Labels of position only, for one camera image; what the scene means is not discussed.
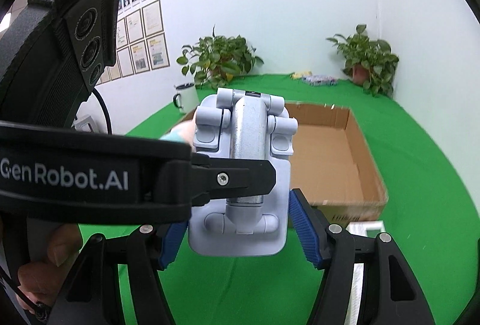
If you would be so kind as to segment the person's left hand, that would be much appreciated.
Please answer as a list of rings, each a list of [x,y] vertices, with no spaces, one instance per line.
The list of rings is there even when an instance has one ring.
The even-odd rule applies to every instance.
[[[58,226],[48,236],[46,257],[19,267],[19,291],[32,303],[53,306],[82,246],[83,238],[77,224]],[[24,324],[26,313],[35,315],[35,310],[11,290],[10,281],[8,273],[1,270],[1,323]]]

